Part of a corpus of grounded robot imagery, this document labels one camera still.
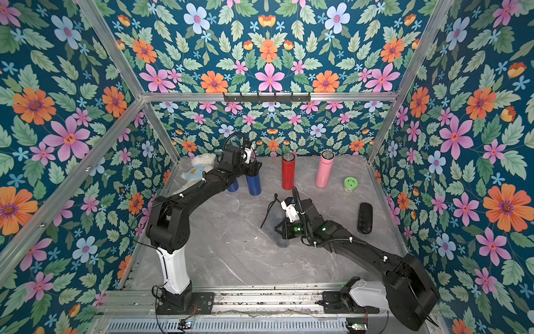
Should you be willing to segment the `grey microfibre cloth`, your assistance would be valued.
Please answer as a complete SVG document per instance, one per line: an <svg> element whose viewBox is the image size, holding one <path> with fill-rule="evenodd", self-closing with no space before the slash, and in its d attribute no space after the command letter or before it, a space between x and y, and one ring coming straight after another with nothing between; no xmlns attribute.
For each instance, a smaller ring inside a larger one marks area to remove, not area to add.
<svg viewBox="0 0 534 334"><path fill-rule="evenodd" d="M285 218L285 211L281 208L281 205L274 204L267 214L266 222L262 228L275 245L283 249L289 246L289 240L283 239L282 235L276 231L276 228L284 222Z"/></svg>

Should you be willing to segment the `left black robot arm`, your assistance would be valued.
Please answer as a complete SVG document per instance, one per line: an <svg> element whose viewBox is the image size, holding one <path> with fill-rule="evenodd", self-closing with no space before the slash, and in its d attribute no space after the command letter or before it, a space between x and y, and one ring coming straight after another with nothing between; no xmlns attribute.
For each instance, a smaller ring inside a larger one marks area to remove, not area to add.
<svg viewBox="0 0 534 334"><path fill-rule="evenodd" d="M165 291L179 296L191 286L186 269L185 246L189 240L190 215L211 197L227 190L242 175L256 176L262 163L216 167L184 191L158 197L152 206L145 235L157 249Z"/></svg>

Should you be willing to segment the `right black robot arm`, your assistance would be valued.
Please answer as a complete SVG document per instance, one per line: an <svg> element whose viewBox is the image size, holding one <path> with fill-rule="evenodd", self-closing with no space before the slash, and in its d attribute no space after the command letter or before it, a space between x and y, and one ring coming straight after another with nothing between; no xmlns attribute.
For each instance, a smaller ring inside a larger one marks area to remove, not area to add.
<svg viewBox="0 0 534 334"><path fill-rule="evenodd" d="M285 218L274 230L283 240L300 239L308 247L346 257L377 277L376 281L351 278L337 301L326 301L325 307L347 313L386 310L412 331L429 320L440 294L420 260L386 252L356 237L343 225L324 219L310 199L297 203L289 197L279 206Z"/></svg>

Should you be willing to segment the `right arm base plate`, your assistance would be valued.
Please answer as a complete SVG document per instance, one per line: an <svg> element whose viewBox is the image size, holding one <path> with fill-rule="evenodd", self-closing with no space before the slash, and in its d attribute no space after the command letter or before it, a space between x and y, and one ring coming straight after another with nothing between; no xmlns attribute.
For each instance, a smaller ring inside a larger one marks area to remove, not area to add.
<svg viewBox="0 0 534 334"><path fill-rule="evenodd" d="M379 314L380 309L371 306L359 306L349 295L341 292L323 292L317 304L323 307L326 314Z"/></svg>

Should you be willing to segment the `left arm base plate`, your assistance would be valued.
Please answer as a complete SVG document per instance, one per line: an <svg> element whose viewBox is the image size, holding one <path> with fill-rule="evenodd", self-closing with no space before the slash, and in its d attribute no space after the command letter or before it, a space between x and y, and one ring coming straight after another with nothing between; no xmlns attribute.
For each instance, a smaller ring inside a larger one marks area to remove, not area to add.
<svg viewBox="0 0 534 334"><path fill-rule="evenodd" d="M159 297L156 307L158 315L210 315L214 306L212 292L165 293Z"/></svg>

